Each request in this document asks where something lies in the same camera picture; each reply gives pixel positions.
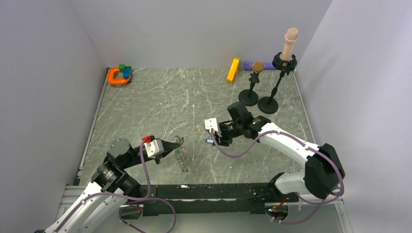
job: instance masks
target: gray wall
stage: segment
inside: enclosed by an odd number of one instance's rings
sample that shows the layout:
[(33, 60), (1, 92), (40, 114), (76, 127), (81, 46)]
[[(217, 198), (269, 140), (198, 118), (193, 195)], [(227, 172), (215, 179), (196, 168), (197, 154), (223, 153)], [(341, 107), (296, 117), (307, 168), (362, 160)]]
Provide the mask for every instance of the gray wall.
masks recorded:
[(297, 69), (356, 233), (411, 232), (412, 2), (334, 0)]
[(301, 58), (331, 0), (71, 0), (106, 66), (230, 67), (271, 61), (285, 32)]
[(0, 1), (0, 232), (46, 228), (75, 178), (104, 68), (66, 0)]

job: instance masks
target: gray marble surface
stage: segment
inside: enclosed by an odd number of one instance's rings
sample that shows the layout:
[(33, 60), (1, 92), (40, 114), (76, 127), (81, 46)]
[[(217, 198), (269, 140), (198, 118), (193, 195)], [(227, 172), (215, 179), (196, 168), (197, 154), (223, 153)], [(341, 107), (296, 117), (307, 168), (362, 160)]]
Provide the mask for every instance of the gray marble surface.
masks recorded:
[[(137, 147), (141, 138), (155, 135), (172, 141), (185, 138), (187, 166), (182, 172), (176, 157), (170, 154), (147, 163), (152, 184), (250, 183), (267, 182), (279, 172), (297, 172), (302, 168), (286, 155), (264, 144), (255, 144), (243, 157), (228, 158), (205, 143), (208, 137), (204, 119), (230, 120), (226, 108), (238, 101), (240, 91), (249, 87), (250, 71), (239, 70), (234, 83), (226, 81), (228, 68), (142, 68), (134, 71), (133, 81), (122, 88), (107, 85), (96, 125), (87, 151), (80, 185), (86, 184), (103, 162), (111, 142), (127, 138)], [(265, 70), (255, 86), (259, 97), (270, 95), (279, 71)], [(253, 116), (265, 116), (284, 130), (312, 142), (309, 124), (293, 76), (285, 76), (275, 99), (279, 110), (272, 115), (248, 107)], [(239, 153), (250, 139), (235, 138), (225, 148)], [(127, 172), (145, 184), (141, 166)]]

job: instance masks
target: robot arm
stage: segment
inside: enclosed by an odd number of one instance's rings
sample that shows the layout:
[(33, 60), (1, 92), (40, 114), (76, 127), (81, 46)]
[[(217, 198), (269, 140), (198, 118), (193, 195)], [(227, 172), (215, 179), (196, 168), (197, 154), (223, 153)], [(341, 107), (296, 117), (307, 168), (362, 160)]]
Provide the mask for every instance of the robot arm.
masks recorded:
[(160, 159), (180, 146), (179, 143), (163, 141), (154, 136), (144, 137), (143, 154), (140, 147), (133, 148), (127, 139), (116, 140), (107, 152), (102, 165), (92, 176), (76, 202), (45, 233), (91, 233), (113, 211), (127, 202), (114, 194), (139, 198), (147, 195), (148, 188), (140, 185), (124, 170), (128, 167)]
[(331, 145), (319, 146), (297, 138), (263, 116), (253, 118), (241, 102), (235, 102), (227, 109), (232, 120), (219, 124), (215, 118), (205, 120), (205, 128), (209, 133), (213, 131), (218, 146), (229, 146), (234, 137), (241, 135), (251, 139), (259, 137), (258, 142), (279, 150), (303, 167), (300, 172), (277, 174), (268, 183), (276, 194), (281, 196), (309, 191), (317, 198), (326, 199), (337, 187), (338, 176), (331, 164), (310, 149), (326, 155), (336, 165), (341, 176), (345, 176), (336, 151)]

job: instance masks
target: orange ring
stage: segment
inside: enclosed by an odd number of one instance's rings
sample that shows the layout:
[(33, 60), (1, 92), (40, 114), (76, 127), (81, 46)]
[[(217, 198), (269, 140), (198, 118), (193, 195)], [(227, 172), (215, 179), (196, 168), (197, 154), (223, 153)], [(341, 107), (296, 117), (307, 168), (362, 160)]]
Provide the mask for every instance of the orange ring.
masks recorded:
[(130, 76), (127, 79), (115, 79), (117, 73), (120, 72), (119, 67), (113, 67), (107, 73), (107, 81), (112, 85), (125, 85), (130, 81)]

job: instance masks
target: black stand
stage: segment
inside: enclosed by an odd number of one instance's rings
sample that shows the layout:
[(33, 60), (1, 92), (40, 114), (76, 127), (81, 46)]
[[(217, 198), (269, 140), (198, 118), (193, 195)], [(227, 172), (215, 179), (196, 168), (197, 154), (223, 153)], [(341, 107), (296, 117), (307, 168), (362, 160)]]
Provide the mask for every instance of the black stand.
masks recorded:
[(292, 55), (292, 60), (284, 61), (280, 59), (281, 54), (282, 54), (281, 52), (276, 54), (276, 56), (273, 58), (273, 61), (272, 61), (272, 65), (276, 69), (281, 70), (276, 86), (272, 89), (271, 95), (269, 97), (268, 96), (262, 97), (257, 103), (259, 110), (261, 110), (263, 113), (266, 113), (266, 114), (273, 114), (279, 108), (279, 105), (277, 101), (274, 99), (274, 97), (277, 93), (280, 81), (285, 76), (285, 74), (289, 75), (289, 72), (293, 71), (297, 64), (295, 55)]
[(255, 91), (253, 91), (253, 87), (255, 84), (259, 83), (259, 73), (253, 71), (250, 74), (250, 88), (243, 90), (239, 93), (239, 101), (244, 103), (246, 106), (253, 106), (258, 103), (259, 97)]

